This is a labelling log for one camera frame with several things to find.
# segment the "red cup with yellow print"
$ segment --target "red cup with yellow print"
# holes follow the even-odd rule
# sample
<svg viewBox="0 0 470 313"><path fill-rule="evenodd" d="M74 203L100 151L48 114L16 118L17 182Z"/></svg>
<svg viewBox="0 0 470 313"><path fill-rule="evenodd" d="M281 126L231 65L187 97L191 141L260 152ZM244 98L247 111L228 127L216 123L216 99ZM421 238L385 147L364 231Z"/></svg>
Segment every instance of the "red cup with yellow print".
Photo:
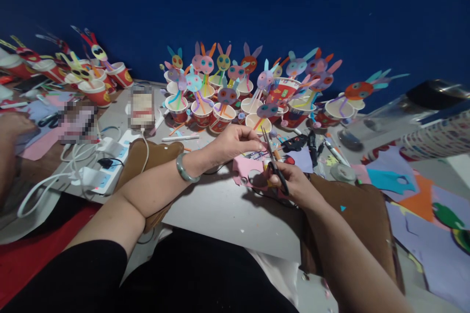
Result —
<svg viewBox="0 0 470 313"><path fill-rule="evenodd" d="M124 63L118 62L112 66L114 70L106 70L106 72L117 84L123 88L130 88L134 85L131 74Z"/></svg>
<svg viewBox="0 0 470 313"><path fill-rule="evenodd" d="M78 89L99 108L107 108L111 105L111 99L102 81L92 80L91 83L83 81L78 84Z"/></svg>

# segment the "phone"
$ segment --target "phone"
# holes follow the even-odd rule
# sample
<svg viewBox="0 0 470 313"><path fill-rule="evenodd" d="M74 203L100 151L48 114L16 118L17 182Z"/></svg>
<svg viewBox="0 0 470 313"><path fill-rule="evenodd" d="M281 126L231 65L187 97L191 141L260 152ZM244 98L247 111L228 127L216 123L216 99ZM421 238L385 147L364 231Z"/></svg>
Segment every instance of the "phone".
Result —
<svg viewBox="0 0 470 313"><path fill-rule="evenodd" d="M155 126L155 103L152 87L136 86L131 88L129 127L147 129Z"/></svg>

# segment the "purple paper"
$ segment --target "purple paper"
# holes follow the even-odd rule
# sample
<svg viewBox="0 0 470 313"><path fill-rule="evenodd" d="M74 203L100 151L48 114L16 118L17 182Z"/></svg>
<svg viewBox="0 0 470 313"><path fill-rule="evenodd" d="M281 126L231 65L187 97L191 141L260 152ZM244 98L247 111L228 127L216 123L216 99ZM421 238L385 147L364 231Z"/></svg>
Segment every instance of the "purple paper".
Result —
<svg viewBox="0 0 470 313"><path fill-rule="evenodd" d="M405 217L408 230L419 238L429 290L470 312L470 255L455 244L450 232L410 213Z"/></svg>
<svg viewBox="0 0 470 313"><path fill-rule="evenodd" d="M295 165L300 167L303 172L308 174L313 173L312 159L310 157L310 152L308 151L307 146L302 147L300 152L292 151L287 153L287 155L294 159Z"/></svg>
<svg viewBox="0 0 470 313"><path fill-rule="evenodd" d="M470 230L470 202L468 200L433 185L432 201L452 210L457 218L464 223L464 229Z"/></svg>
<svg viewBox="0 0 470 313"><path fill-rule="evenodd" d="M380 171L392 171L409 177L409 180L415 186L416 191L406 190L402 195L392 191L383 191L383 193L388 195L395 202L400 202L420 192L413 168L400 155L400 147L390 146L388 151L379 152L378 159L367 164L366 168Z"/></svg>

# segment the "cut paper shape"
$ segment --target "cut paper shape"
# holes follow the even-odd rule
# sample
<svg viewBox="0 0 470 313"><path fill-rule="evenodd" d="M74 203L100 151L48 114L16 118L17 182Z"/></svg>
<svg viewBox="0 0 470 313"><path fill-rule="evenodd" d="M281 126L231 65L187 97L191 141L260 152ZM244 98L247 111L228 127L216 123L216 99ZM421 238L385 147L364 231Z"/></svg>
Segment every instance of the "cut paper shape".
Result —
<svg viewBox="0 0 470 313"><path fill-rule="evenodd" d="M432 201L445 205L459 218L465 230L470 230L470 202L436 185L431 189Z"/></svg>
<svg viewBox="0 0 470 313"><path fill-rule="evenodd" d="M470 256L448 232L421 218L406 214L406 225L418 237L429 291L470 312Z"/></svg>
<svg viewBox="0 0 470 313"><path fill-rule="evenodd" d="M407 175L400 175L393 171L368 170L372 185L379 190L392 191L403 194L406 190L416 191L415 186L410 182Z"/></svg>
<svg viewBox="0 0 470 313"><path fill-rule="evenodd" d="M232 170L238 171L238 175L233 176L233 179L238 186L242 185L246 187L252 187L252 188L260 189L262 191L268 190L267 183L265 187L258 187L258 186L253 185L250 182L250 177L249 177L250 171L256 170L256 171L259 171L260 173L264 173L264 167L261 161L248 159L243 156L237 156L234 158Z"/></svg>
<svg viewBox="0 0 470 313"><path fill-rule="evenodd" d="M432 180L426 179L421 175L416 175L416 181L418 182L420 192L412 197L399 201L398 204L411 210L419 217L432 222L434 214L431 204L431 187L434 183Z"/></svg>
<svg viewBox="0 0 470 313"><path fill-rule="evenodd" d="M392 191L383 191L383 193L388 195L391 199L396 202L400 202L403 199L414 196L420 191L418 183L416 182L413 168L400 155L400 147L389 146L389 149L387 151L380 151L378 153L377 160L374 160L370 164L367 164L366 169L393 171L397 174L407 175L410 177L410 181L415 186L416 191L406 190L402 195Z"/></svg>
<svg viewBox="0 0 470 313"><path fill-rule="evenodd" d="M303 172L313 174L312 159L307 146L303 146L299 152L292 151L287 155L294 159L295 165L300 167Z"/></svg>
<svg viewBox="0 0 470 313"><path fill-rule="evenodd" d="M460 220L455 213L440 203L432 204L434 215L437 220L453 229L463 229L464 223Z"/></svg>

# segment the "white cable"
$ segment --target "white cable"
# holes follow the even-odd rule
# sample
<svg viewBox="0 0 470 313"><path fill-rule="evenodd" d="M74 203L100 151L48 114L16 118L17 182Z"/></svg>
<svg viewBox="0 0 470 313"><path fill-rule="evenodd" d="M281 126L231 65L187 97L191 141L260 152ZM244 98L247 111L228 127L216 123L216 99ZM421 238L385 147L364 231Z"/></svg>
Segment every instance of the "white cable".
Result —
<svg viewBox="0 0 470 313"><path fill-rule="evenodd" d="M141 135L142 135L143 141L145 142L145 145L147 146L147 157L145 158L145 163L143 164L141 173L143 173L143 171L145 170L145 167L147 166L148 154L150 153L150 150L149 150L149 148L148 148L147 140L146 140L145 137L143 136L143 131L145 131L145 129L144 129L144 128L141 128Z"/></svg>

